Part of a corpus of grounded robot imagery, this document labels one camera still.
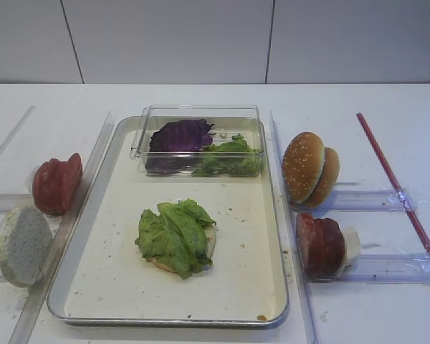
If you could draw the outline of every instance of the white wall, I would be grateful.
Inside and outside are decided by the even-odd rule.
[[[272,0],[64,0],[85,82],[258,83]]]
[[[58,0],[0,0],[0,82],[81,82]]]
[[[430,0],[276,0],[268,82],[430,82]]]
[[[85,82],[430,82],[430,0],[63,0]],[[81,82],[60,0],[0,0],[0,82]]]

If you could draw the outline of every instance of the bread slice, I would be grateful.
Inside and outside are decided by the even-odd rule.
[[[30,287],[39,276],[52,235],[44,215],[34,206],[6,213],[0,225],[0,270],[16,287]]]
[[[206,254],[208,258],[212,258],[212,256],[214,255],[214,250],[215,250],[215,245],[216,245],[216,230],[215,230],[215,226],[208,226],[204,229],[204,233],[206,235],[207,238],[207,250],[206,250]],[[151,262],[159,267],[160,269],[163,269],[165,271],[169,271],[172,273],[176,273],[171,267],[168,267],[167,265],[163,264],[163,263],[158,263],[156,261],[156,258],[151,258]]]
[[[332,148],[325,147],[325,163],[322,175],[309,198],[302,202],[309,209],[317,208],[330,195],[339,176],[339,156]]]
[[[325,146],[314,133],[300,133],[288,145],[282,172],[294,202],[302,203],[309,198],[322,174],[324,162]]]

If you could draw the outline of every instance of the sesame seed bun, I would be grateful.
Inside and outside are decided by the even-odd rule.
[[[316,208],[330,195],[339,175],[338,153],[332,148],[325,147],[325,163],[323,171],[314,191],[308,199],[302,202],[307,208]]]
[[[206,235],[207,238],[207,250],[206,250],[206,254],[208,258],[212,258],[212,256],[214,255],[214,250],[215,250],[215,244],[216,244],[216,231],[215,231],[215,227],[214,226],[208,226],[204,229],[204,233]],[[174,269],[172,269],[171,267],[168,267],[167,265],[163,264],[163,263],[158,263],[156,261],[156,258],[151,258],[151,262],[159,267],[160,269],[163,269],[165,271],[169,271],[172,273],[176,273]]]
[[[303,132],[288,145],[282,172],[292,200],[302,203],[314,191],[325,162],[325,146],[318,135]]]

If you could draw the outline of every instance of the hamburger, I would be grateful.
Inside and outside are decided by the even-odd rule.
[[[339,170],[338,153],[308,131],[290,142],[282,163],[292,202],[309,209],[318,207],[330,195]]]
[[[194,200],[158,204],[143,211],[135,244],[147,262],[182,279],[213,266],[216,222]]]

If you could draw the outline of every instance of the clear plastic container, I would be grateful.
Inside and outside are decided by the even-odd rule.
[[[153,137],[166,124],[182,120],[202,122],[187,123],[170,130],[171,135],[167,132]],[[211,126],[202,145],[197,144],[201,138],[195,129],[200,125],[206,129]],[[191,150],[178,150],[179,135],[186,147],[193,146]],[[169,138],[171,151],[156,147],[167,145]],[[143,112],[131,158],[140,159],[149,176],[254,177],[264,163],[264,147],[264,129],[256,105],[151,105]]]

